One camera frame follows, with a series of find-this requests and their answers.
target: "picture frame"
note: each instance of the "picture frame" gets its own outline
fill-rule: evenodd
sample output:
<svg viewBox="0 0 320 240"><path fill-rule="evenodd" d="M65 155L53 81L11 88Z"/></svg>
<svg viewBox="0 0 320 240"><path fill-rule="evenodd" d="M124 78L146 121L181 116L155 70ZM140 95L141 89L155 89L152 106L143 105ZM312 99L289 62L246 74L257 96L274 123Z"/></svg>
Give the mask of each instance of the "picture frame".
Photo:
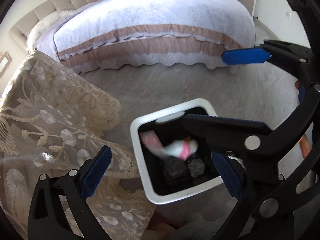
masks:
<svg viewBox="0 0 320 240"><path fill-rule="evenodd" d="M7 51L4 53L0 52L0 78L2 78L4 72L9 67L11 62L12 58Z"/></svg>

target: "lace fabric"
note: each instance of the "lace fabric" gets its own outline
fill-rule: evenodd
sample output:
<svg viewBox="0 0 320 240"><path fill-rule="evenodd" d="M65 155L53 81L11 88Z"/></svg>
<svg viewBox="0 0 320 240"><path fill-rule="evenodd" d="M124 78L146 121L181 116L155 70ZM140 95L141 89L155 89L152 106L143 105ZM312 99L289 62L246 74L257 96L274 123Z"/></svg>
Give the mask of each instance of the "lace fabric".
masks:
<svg viewBox="0 0 320 240"><path fill-rule="evenodd" d="M139 177L134 154L104 141L120 121L115 98L41 52L21 64L0 99L0 205L27 239L30 202L38 177L63 176L103 145L112 162L87 203L113 239L140 239L154 212L143 191L126 192L120 179ZM81 235L65 197L72 230Z"/></svg>

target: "headboard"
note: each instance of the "headboard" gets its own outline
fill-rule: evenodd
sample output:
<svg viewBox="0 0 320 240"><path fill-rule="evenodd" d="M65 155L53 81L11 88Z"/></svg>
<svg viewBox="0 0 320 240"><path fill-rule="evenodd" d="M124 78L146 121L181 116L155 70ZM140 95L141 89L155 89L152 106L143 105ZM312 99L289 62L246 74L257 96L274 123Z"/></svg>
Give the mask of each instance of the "headboard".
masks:
<svg viewBox="0 0 320 240"><path fill-rule="evenodd" d="M28 54L26 50L27 36L32 28L44 17L54 11L76 10L96 0L48 0L22 17L9 31L10 37L19 48Z"/></svg>

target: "tile floor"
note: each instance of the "tile floor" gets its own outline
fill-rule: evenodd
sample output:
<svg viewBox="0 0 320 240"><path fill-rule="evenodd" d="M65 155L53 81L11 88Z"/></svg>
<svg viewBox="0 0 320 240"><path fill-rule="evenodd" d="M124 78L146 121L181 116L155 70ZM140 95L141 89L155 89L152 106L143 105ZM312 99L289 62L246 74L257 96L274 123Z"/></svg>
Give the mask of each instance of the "tile floor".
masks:
<svg viewBox="0 0 320 240"><path fill-rule="evenodd" d="M257 43L273 38L259 25L256 36ZM236 74L231 74L229 67L208 70L203 64L170 67L155 64L98 69L80 76L119 99L123 106L122 121L106 132L104 139L129 149L132 149L129 127L135 118L191 99L209 100L219 116L264 121L271 128L278 126L297 106L294 78L269 63L240 66ZM286 177L301 162L299 154L296 147L281 163ZM123 181L128 189L132 184L142 187L139 180ZM229 196L222 184L191 198L158 206L157 211L177 221L197 211L221 225L235 204L236 199Z"/></svg>

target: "pillow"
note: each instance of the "pillow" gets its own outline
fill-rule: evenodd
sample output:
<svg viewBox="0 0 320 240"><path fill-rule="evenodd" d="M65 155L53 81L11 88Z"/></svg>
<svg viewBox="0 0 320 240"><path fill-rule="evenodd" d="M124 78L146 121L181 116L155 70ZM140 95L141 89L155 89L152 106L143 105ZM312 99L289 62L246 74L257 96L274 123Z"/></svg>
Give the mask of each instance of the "pillow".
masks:
<svg viewBox="0 0 320 240"><path fill-rule="evenodd" d="M67 18L72 15L74 11L55 11L43 19L41 19L31 30L27 37L27 51L30 54L36 48L36 41L49 27L51 27L55 22Z"/></svg>

